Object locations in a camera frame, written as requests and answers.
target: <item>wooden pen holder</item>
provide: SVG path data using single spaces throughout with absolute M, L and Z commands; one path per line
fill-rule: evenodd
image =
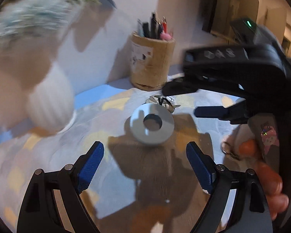
M 176 41 L 132 34 L 131 83 L 138 89 L 156 91 L 167 82 Z

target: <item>pink sticker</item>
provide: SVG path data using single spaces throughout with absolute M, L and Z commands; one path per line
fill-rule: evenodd
M 273 126 L 268 125 L 264 126 L 263 131 L 261 133 L 261 137 L 264 144 L 265 155 L 268 153 L 271 145 L 279 146 L 277 132 Z

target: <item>white vase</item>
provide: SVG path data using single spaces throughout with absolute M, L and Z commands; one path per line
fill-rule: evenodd
M 56 62 L 44 80 L 28 94 L 26 110 L 36 126 L 50 133 L 64 132 L 74 123 L 74 93 Z

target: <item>hand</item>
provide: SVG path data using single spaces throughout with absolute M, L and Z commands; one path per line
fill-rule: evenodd
M 282 178 L 267 164 L 261 161 L 261 154 L 255 140 L 251 139 L 239 146 L 239 154 L 258 159 L 254 166 L 264 189 L 272 220 L 278 213 L 284 212 L 289 205 L 289 198 L 282 193 Z

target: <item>tape roll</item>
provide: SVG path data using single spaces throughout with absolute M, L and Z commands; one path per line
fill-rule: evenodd
M 160 125 L 156 131 L 149 130 L 144 120 L 155 119 Z M 137 108 L 130 118 L 130 130 L 133 136 L 141 143 L 158 145 L 169 139 L 175 128 L 175 123 L 170 112 L 163 106 L 146 103 Z

